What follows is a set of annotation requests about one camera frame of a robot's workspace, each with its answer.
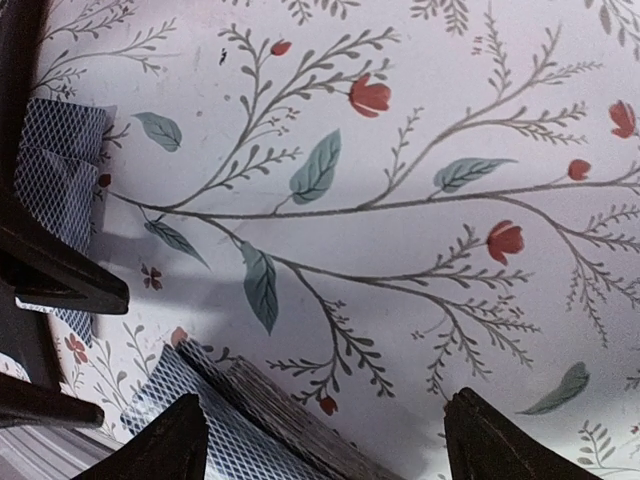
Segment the black poker playing mat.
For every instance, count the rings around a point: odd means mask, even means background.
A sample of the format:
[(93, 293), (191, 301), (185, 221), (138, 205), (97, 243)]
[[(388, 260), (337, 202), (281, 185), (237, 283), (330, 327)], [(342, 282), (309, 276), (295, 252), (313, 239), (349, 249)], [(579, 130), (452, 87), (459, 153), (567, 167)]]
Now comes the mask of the black poker playing mat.
[(11, 0), (1, 4), (1, 189), (12, 192), (39, 43), (51, 2)]

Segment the dealt blue card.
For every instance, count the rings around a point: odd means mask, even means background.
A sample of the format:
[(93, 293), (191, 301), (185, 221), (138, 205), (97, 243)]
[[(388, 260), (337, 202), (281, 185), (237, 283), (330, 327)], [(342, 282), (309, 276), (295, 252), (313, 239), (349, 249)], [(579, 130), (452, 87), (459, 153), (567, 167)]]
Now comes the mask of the dealt blue card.
[(96, 165), (114, 112), (113, 107), (31, 98), (19, 145)]
[(15, 194), (47, 231), (87, 255), (97, 177), (90, 161), (26, 147), (18, 154)]

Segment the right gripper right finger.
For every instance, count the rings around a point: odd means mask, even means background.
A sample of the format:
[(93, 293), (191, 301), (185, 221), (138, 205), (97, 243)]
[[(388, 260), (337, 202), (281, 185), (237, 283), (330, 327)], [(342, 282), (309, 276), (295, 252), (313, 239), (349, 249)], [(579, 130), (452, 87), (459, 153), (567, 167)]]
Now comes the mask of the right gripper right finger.
[(535, 441), (473, 389), (446, 403), (444, 429), (453, 480), (588, 480), (596, 476)]

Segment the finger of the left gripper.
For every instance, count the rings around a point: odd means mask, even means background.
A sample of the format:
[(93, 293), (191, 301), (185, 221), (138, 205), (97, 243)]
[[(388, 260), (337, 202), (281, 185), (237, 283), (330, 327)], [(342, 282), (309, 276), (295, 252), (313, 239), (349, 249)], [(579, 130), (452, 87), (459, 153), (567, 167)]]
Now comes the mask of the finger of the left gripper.
[(53, 426), (99, 428), (98, 405), (1, 374), (1, 427)]
[(128, 312), (127, 284), (74, 250), (1, 191), (1, 279), (18, 299), (96, 314)]

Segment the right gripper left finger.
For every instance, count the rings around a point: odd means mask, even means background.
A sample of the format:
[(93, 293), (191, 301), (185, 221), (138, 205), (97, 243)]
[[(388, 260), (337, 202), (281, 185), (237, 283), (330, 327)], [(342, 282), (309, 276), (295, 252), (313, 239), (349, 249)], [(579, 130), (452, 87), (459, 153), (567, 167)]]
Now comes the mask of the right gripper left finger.
[(132, 440), (79, 474), (81, 479), (202, 479), (208, 424), (199, 397), (184, 394)]

